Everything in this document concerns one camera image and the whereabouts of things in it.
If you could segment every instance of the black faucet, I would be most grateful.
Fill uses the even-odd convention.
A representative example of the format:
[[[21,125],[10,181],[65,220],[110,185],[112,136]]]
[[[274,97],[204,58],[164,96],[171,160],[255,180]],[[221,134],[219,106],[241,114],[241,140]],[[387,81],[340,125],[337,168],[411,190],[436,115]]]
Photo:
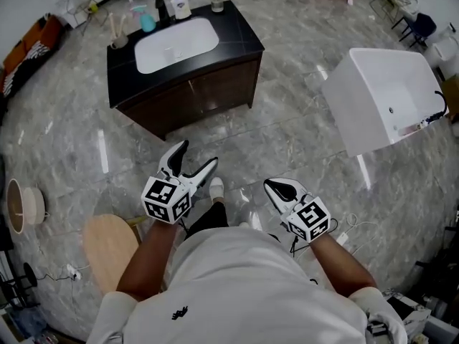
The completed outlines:
[[[161,28],[168,27],[171,24],[171,17],[167,12],[166,3],[164,0],[156,0],[155,5],[159,13],[159,25]]]

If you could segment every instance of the white shoe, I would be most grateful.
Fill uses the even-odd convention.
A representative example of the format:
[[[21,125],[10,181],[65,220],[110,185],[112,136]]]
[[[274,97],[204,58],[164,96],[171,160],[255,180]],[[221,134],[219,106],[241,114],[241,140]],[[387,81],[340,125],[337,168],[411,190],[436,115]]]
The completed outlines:
[[[220,177],[214,177],[212,181],[210,181],[209,186],[210,199],[213,201],[216,198],[223,198],[223,194],[224,186],[222,179]]]

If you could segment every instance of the round wooden table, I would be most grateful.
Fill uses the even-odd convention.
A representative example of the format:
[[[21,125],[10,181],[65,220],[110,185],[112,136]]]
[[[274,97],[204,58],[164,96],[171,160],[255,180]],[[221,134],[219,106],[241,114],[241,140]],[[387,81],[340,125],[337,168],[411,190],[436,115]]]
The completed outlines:
[[[91,218],[83,229],[83,248],[103,294],[116,290],[137,250],[139,238],[133,228],[119,216],[104,214]]]

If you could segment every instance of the person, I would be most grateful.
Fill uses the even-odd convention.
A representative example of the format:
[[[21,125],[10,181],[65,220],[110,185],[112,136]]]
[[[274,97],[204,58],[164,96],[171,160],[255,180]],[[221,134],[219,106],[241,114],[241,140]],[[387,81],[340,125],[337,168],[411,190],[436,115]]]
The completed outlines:
[[[87,343],[372,343],[371,325],[388,343],[407,342],[373,277],[331,236],[311,249],[335,292],[311,282],[269,234],[228,227],[220,178],[209,193],[213,205],[177,249],[168,289],[177,225],[155,221],[104,296]]]

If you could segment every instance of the cabinet door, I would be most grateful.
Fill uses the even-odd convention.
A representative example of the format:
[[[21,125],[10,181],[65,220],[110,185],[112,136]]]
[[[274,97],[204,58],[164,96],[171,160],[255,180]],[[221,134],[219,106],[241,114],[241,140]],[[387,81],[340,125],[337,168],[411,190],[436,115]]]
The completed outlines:
[[[172,87],[121,111],[160,138],[202,116],[200,103],[194,96],[190,82]]]
[[[191,81],[203,113],[252,102],[257,61],[236,64]]]

